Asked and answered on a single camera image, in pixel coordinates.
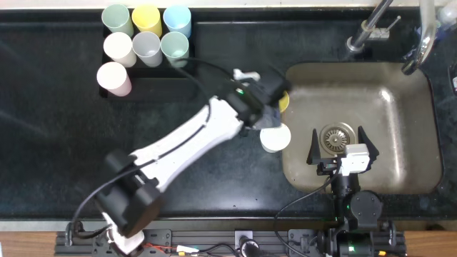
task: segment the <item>white cup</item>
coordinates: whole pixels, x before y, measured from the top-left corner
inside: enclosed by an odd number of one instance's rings
[[[170,6],[165,9],[164,22],[170,31],[181,32],[187,38],[191,36],[191,11],[186,6]]]
[[[260,131],[260,142],[265,151],[276,153],[291,142],[291,131],[285,124],[278,128],[264,128]]]
[[[134,35],[134,25],[131,23],[129,9],[122,4],[106,7],[101,13],[101,21],[111,32],[123,32]]]
[[[133,40],[135,54],[149,67],[159,66],[162,62],[160,39],[155,33],[141,32]]]
[[[126,68],[114,61],[100,67],[97,71],[97,81],[101,87],[116,96],[126,96],[131,91],[131,82]]]
[[[124,67],[132,67],[136,63],[136,55],[132,49],[130,36],[125,33],[116,32],[107,36],[103,50],[113,61],[119,62]]]
[[[181,68],[187,61],[176,61],[180,58],[189,57],[189,40],[180,32],[167,33],[160,43],[160,48],[174,67]]]

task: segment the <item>black tray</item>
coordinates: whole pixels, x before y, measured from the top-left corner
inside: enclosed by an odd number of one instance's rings
[[[162,36],[169,32],[163,20],[163,10],[161,10]],[[132,39],[140,33],[134,25],[134,35]],[[103,38],[105,39],[111,32],[104,27]],[[189,56],[193,57],[195,52],[193,36],[189,38]],[[104,52],[101,58],[101,65],[112,61]],[[187,63],[182,68],[184,71],[195,76],[195,64]],[[165,56],[162,63],[157,67],[148,67],[137,57],[136,63],[130,68],[126,68],[131,81],[131,92],[127,96],[115,96],[108,90],[99,86],[99,95],[110,101],[153,101],[158,103],[189,101],[196,95],[197,88],[188,78],[182,76],[173,68]]]

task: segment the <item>faucet handle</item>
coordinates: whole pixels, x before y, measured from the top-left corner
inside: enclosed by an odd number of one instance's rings
[[[400,20],[401,20],[401,16],[397,16],[395,21],[393,21],[392,24],[387,27],[387,29],[386,28],[375,28],[373,30],[373,32],[371,32],[370,36],[368,37],[368,40],[387,40],[390,36],[389,31]]]

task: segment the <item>blue cup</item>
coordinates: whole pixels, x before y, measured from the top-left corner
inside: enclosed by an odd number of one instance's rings
[[[164,22],[170,32],[180,32],[187,38],[191,36],[191,10],[186,6],[170,6],[167,8],[164,12]]]

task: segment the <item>black countertop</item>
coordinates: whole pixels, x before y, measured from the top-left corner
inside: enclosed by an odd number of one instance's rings
[[[195,9],[195,55],[224,68],[255,69],[271,61],[282,71],[299,62],[394,61],[416,44],[418,9],[393,9],[401,22],[384,42],[346,54],[367,9]],[[148,145],[192,117],[201,96],[172,103],[115,102],[99,96],[103,53],[101,11],[0,12],[0,218],[68,219],[109,178],[99,171],[115,148]],[[443,159],[443,180],[426,195],[381,195],[383,217],[457,218],[457,97],[448,66],[457,35],[442,40],[423,65],[431,80]],[[211,80],[207,70],[199,77]],[[162,218],[270,218],[303,193],[282,171],[281,153],[266,153],[258,131],[217,146],[165,193]],[[315,195],[284,216],[333,218],[332,203]],[[100,218],[94,205],[85,218]]]

